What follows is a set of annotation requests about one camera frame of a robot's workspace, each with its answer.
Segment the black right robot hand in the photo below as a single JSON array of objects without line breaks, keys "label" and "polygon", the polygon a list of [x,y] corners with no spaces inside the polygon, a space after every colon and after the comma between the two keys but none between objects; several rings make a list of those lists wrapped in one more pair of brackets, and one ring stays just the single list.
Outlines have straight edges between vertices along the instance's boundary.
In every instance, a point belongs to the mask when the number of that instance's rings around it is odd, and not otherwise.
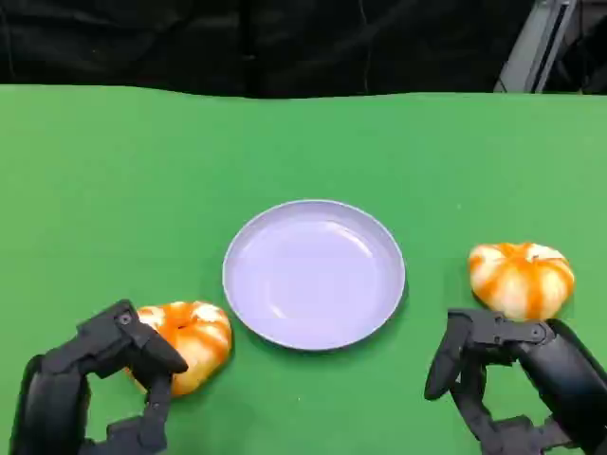
[{"label": "black right robot hand", "polygon": [[[551,414],[496,420],[483,403],[487,366],[519,363]],[[606,451],[606,372],[564,322],[516,321],[484,309],[451,309],[424,396],[445,393],[484,454],[544,454],[556,447]]]}]

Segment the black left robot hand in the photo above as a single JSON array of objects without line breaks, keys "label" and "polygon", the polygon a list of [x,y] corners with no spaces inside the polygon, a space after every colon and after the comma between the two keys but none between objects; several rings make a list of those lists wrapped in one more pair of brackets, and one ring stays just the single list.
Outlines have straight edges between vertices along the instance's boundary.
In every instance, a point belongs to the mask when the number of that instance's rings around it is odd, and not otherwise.
[{"label": "black left robot hand", "polygon": [[[95,442],[86,437],[91,391],[87,376],[131,372],[145,389],[142,414],[119,420]],[[11,454],[158,454],[167,447],[165,424],[175,374],[186,360],[119,300],[77,327],[66,343],[30,359],[24,369]]]}]

